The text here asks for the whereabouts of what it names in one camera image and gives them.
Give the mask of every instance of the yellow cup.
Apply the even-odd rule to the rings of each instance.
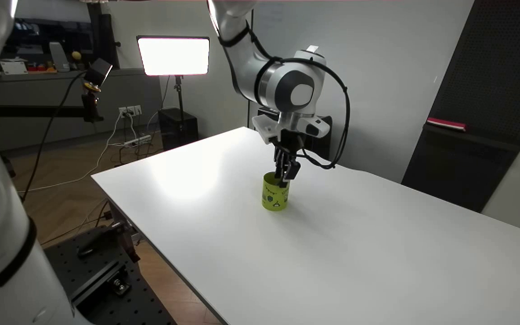
[[[267,211],[283,211],[288,206],[288,183],[281,188],[276,174],[263,175],[261,206]]]

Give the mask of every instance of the floor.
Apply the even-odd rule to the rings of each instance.
[[[88,174],[102,145],[104,139],[90,139],[84,143],[46,148],[41,155],[32,188],[64,183]],[[102,155],[95,172],[147,157],[156,154],[158,148],[156,141],[140,148],[110,148]],[[34,154],[16,154],[8,159],[16,170],[14,184],[21,193],[34,163]],[[100,215],[102,199],[104,197],[97,186],[84,177],[73,184],[30,192],[25,201],[25,210],[37,226],[39,244],[46,248],[79,231],[93,228]],[[140,242],[137,253],[140,257],[138,267],[142,276],[178,325],[220,323],[147,244]]]

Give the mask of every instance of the wall outlet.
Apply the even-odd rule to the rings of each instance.
[[[119,107],[119,118],[124,118],[124,116],[140,116],[140,105],[129,105],[129,107]]]

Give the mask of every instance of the white table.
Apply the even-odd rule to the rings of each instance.
[[[308,163],[259,204],[272,148],[238,128],[95,174],[232,325],[520,325],[520,231],[364,172]]]

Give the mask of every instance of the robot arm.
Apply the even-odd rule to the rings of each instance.
[[[288,183],[299,170],[295,152],[303,146],[301,139],[324,137],[330,132],[330,127],[315,118],[323,71],[299,62],[324,65],[324,58],[315,47],[297,51],[294,54],[297,62],[270,58],[245,20],[254,4],[254,0],[207,0],[211,24],[225,51],[236,92],[277,114],[277,121],[256,116],[252,125],[265,143],[276,146],[276,175],[281,183]]]

